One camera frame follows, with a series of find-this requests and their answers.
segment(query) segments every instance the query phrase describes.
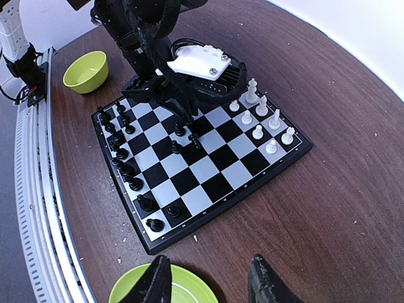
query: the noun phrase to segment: lime green bowl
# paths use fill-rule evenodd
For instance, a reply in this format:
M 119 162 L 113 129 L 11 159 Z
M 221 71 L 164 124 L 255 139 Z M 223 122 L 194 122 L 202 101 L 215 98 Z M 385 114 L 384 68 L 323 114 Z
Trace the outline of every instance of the lime green bowl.
M 73 62 L 63 76 L 63 84 L 76 93 L 90 93 L 104 83 L 108 76 L 107 55 L 96 50 Z

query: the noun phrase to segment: chessboard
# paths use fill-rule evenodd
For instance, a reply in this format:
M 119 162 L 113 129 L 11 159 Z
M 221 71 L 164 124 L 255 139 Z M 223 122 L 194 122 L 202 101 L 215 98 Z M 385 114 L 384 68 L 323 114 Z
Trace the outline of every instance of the chessboard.
M 92 115 L 116 188 L 148 254 L 219 216 L 311 149 L 307 136 L 272 102 L 264 97 L 264 103 L 252 104 L 247 94 L 232 106 L 201 106 L 193 124 L 180 128 L 179 118 L 155 102 L 120 98 Z M 263 100 L 261 92 L 256 95 Z

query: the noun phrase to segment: dark wood surface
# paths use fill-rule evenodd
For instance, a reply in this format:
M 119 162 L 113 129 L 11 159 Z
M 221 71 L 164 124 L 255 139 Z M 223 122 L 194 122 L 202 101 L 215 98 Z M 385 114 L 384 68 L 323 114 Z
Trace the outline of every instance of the dark wood surface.
M 171 38 L 192 37 L 243 58 L 281 110 L 313 140 L 303 159 L 238 206 L 166 249 L 220 302 L 247 301 L 261 253 L 306 302 L 403 302 L 404 106 L 348 52 L 265 1 L 211 0 L 184 13 Z M 110 75 L 96 92 L 63 87 L 80 55 L 103 50 Z M 54 57 L 54 140 L 62 195 L 92 289 L 149 262 L 110 177 L 90 115 L 134 75 L 103 28 Z

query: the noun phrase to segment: metal extrusion rail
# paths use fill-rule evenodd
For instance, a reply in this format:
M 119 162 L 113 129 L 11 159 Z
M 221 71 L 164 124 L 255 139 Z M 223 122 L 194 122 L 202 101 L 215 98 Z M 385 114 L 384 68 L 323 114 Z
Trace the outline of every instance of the metal extrusion rail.
M 18 224 L 28 274 L 37 301 L 95 302 L 71 235 L 59 187 L 52 137 L 51 65 L 47 98 L 20 105 L 15 138 Z

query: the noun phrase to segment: green bowl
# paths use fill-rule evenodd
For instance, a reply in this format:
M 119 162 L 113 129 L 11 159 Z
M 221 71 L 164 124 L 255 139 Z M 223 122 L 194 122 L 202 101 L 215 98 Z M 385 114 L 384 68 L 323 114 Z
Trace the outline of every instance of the green bowl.
M 115 283 L 109 296 L 109 303 L 119 303 L 132 289 L 150 264 L 129 270 Z M 215 294 L 207 284 L 190 271 L 171 265 L 172 303 L 218 303 Z
M 76 93 L 90 93 L 104 83 L 108 76 L 107 55 L 96 50 L 73 62 L 63 76 L 63 84 Z

